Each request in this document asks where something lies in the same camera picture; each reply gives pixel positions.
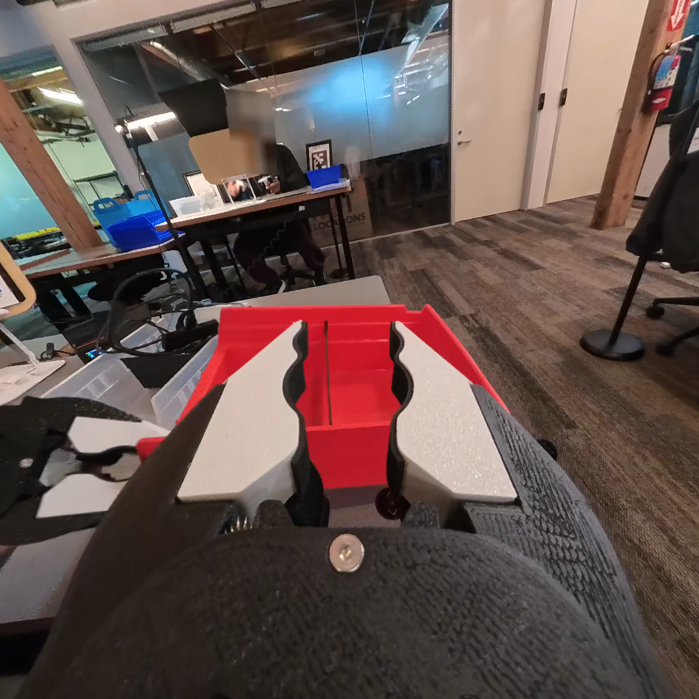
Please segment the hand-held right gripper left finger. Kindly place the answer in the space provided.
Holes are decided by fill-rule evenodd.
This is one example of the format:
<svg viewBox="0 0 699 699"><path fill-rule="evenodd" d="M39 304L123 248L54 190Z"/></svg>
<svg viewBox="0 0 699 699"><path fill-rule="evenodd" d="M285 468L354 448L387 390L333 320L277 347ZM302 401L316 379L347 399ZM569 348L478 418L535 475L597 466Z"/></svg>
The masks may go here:
<svg viewBox="0 0 699 699"><path fill-rule="evenodd" d="M328 498L298 407L308 351L308 324L293 321L209 391L214 408L179 485L179 503L229 502L252 525L265 502L277 502L297 526L328 526Z"/></svg>

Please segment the clear plastic bin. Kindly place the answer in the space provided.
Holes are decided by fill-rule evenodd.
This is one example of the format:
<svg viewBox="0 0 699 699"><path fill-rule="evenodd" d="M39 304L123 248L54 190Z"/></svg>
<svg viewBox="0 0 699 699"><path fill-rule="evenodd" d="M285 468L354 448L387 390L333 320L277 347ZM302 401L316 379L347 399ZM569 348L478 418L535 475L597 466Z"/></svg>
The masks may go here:
<svg viewBox="0 0 699 699"><path fill-rule="evenodd" d="M152 405L155 392L155 389L146 389L119 357L101 355L58 382L41 397L88 398L155 422Z"/></svg>
<svg viewBox="0 0 699 699"><path fill-rule="evenodd" d="M162 388L156 390L151 399L155 424L168 430L175 426L193 396L216 347L217 340L213 338L175 372Z"/></svg>

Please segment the black office chair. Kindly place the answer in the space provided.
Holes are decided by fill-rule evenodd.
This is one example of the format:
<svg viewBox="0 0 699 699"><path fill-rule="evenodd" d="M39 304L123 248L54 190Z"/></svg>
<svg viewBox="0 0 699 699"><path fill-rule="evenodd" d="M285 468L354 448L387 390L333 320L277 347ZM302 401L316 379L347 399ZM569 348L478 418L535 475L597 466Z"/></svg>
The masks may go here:
<svg viewBox="0 0 699 699"><path fill-rule="evenodd" d="M645 309L644 313L649 319L661 319L666 312L670 311L670 318L676 320L677 328L679 328L679 311L676 309L685 309L682 312L682 319L689 321L689 310L696 311L694 318L695 324L692 327L687 327L683 332L671 336L669 339L663 340L656 345L656 354L660 356L673 356L678 348L689 340L698 338L698 295L680 296L671 298L655 298Z"/></svg>

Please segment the small blue bin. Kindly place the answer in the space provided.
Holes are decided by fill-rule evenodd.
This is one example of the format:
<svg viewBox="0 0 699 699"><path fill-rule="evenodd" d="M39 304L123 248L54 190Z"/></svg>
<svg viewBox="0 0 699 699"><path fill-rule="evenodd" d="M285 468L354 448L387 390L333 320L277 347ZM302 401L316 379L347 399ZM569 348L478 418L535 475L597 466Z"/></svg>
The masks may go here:
<svg viewBox="0 0 699 699"><path fill-rule="evenodd" d="M349 182L344 163L324 169L309 170L305 173L313 191L321 191L344 186Z"/></svg>

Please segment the fire extinguisher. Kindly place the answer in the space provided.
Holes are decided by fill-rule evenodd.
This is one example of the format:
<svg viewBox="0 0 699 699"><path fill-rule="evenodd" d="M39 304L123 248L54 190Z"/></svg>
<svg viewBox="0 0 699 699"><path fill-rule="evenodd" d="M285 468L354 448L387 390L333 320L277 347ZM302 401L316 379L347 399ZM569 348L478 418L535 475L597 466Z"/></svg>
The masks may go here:
<svg viewBox="0 0 699 699"><path fill-rule="evenodd" d="M679 43L668 44L653 61L644 102L644 111L654 115L668 108L682 57Z"/></svg>

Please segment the wooden post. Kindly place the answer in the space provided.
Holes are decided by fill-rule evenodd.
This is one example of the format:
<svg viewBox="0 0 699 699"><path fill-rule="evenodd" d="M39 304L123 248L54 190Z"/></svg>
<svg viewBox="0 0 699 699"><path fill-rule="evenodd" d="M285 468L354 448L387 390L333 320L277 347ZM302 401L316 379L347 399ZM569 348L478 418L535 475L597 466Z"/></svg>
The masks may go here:
<svg viewBox="0 0 699 699"><path fill-rule="evenodd" d="M103 245L91 219L1 82L1 144L75 251Z"/></svg>
<svg viewBox="0 0 699 699"><path fill-rule="evenodd" d="M664 50L682 37L686 7L687 1L648 2L592 229L625 224L656 123L656 116L644 109L651 70Z"/></svg>

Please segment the black wall monitor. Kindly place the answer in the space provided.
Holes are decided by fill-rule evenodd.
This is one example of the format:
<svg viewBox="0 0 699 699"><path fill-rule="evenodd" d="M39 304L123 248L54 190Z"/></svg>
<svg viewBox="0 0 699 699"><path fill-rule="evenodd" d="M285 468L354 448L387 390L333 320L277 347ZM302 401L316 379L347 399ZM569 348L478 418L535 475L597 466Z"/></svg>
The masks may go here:
<svg viewBox="0 0 699 699"><path fill-rule="evenodd" d="M215 78L159 92L190 137L229 128L224 86Z"/></svg>

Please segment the beige door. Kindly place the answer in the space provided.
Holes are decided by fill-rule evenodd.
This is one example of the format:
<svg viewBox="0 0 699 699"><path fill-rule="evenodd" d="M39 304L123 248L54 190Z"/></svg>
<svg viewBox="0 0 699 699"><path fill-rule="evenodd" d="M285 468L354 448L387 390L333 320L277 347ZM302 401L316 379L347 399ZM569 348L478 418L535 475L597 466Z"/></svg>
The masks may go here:
<svg viewBox="0 0 699 699"><path fill-rule="evenodd" d="M451 3L455 222L519 208L545 1Z"/></svg>
<svg viewBox="0 0 699 699"><path fill-rule="evenodd" d="M578 1L546 202L598 194L648 1Z"/></svg>

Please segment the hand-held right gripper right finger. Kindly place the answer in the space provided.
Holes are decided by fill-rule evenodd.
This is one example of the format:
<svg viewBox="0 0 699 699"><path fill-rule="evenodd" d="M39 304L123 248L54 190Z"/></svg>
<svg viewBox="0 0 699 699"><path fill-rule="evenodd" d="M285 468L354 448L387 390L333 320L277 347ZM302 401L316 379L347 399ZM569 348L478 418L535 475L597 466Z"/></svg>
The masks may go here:
<svg viewBox="0 0 699 699"><path fill-rule="evenodd" d="M394 504L434 505L446 524L462 503L513 505L518 498L501 451L462 372L403 322L389 331L391 419L387 485Z"/></svg>

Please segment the dark hanging jacket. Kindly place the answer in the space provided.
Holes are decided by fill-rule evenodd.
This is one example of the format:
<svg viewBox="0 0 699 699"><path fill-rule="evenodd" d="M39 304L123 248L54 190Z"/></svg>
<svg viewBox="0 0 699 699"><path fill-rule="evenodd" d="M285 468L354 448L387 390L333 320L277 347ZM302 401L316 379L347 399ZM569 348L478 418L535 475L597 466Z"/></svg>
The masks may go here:
<svg viewBox="0 0 699 699"><path fill-rule="evenodd" d="M625 242L627 252L656 255L680 273L698 272L698 102L678 112L669 132L669 160Z"/></svg>

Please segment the cardboard box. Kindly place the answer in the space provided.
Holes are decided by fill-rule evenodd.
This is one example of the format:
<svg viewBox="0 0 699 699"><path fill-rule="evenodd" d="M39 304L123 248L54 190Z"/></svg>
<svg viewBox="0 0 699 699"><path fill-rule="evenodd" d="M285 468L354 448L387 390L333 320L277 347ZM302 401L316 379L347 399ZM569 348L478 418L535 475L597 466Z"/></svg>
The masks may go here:
<svg viewBox="0 0 699 699"><path fill-rule="evenodd" d="M330 204L332 214L325 213L308 220L312 236L322 248L333 245L334 240L341 243L336 203L333 199L325 203ZM341 204L349 241L373 237L374 226L364 177L352 180L352 191L342 197Z"/></svg>

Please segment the clear plastic container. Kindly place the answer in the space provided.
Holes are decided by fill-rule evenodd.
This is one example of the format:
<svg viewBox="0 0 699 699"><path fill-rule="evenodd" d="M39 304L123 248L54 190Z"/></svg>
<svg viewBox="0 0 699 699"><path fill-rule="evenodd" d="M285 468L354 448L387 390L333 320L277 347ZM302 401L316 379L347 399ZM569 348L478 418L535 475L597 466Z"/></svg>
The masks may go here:
<svg viewBox="0 0 699 699"><path fill-rule="evenodd" d="M218 194L207 191L204 194L171 199L169 205L176 217L186 217L222 208L224 202Z"/></svg>

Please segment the red plastic bin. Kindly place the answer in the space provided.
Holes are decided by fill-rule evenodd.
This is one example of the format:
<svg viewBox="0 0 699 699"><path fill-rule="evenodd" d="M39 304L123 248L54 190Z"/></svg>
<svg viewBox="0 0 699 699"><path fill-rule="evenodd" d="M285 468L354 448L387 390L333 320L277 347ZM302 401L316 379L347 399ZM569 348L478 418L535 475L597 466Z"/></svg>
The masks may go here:
<svg viewBox="0 0 699 699"><path fill-rule="evenodd" d="M310 459L326 489L385 486L389 426L398 409L391 391L389 327L403 322L472 383L505 403L446 322L426 305L211 307L219 316L217 347L179 418L216 382L227 379L293 321L308 324L306 390L299 401Z"/></svg>

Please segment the wooden table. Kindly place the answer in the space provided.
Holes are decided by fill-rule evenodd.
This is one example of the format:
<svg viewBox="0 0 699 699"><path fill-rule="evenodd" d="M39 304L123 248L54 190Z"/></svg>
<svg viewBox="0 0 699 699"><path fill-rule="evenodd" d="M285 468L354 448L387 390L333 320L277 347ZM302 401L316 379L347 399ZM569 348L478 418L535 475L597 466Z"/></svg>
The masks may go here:
<svg viewBox="0 0 699 699"><path fill-rule="evenodd" d="M349 280L355 280L356 273L351 243L348 237L347 224L341 203L342 199L348 197L351 192L351 180L341 179L341 181L336 184L317 189L307 187L289 191L284 194L260 197L225 205L221 208L205 212L176 217L173 220L165 217L165 220L158 223L155 229L158 232L169 232L170 238L176 245L183 245L180 255L186 263L191 261L188 247L191 244L199 243L208 261L210 272L214 277L214 282L219 292L223 293L228 288L229 283L224 275L222 267L215 257L211 241L218 236L226 237L229 235L229 232L215 229L214 223L230 221L228 226L236 233L248 230L252 231L260 227L272 226L274 222L284 223L287 218L283 215L277 215L277 211L281 208L293 208L294 218L298 220L308 220L318 215L317 212L310 210L311 203L319 202L328 204L330 201L334 201L338 214L339 234L343 246L344 262L340 263L340 265L345 268L345 275L347 278Z"/></svg>
<svg viewBox="0 0 699 699"><path fill-rule="evenodd" d="M177 249L175 240L120 252L110 244L82 251L62 250L20 263L20 269L38 293L37 306L44 318L58 329L92 316L76 292L82 284L94 283L109 268L128 265L141 258L162 256Z"/></svg>

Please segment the blue plastic basket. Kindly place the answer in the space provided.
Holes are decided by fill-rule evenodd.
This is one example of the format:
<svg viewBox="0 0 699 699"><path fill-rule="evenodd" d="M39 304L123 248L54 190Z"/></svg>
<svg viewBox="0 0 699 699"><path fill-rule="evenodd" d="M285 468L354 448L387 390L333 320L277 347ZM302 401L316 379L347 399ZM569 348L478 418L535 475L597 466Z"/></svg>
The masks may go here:
<svg viewBox="0 0 699 699"><path fill-rule="evenodd" d="M100 198L92 203L92 212L112 246L121 252L160 246L173 240L169 230L156 229L166 219L150 190L141 190L124 203Z"/></svg>

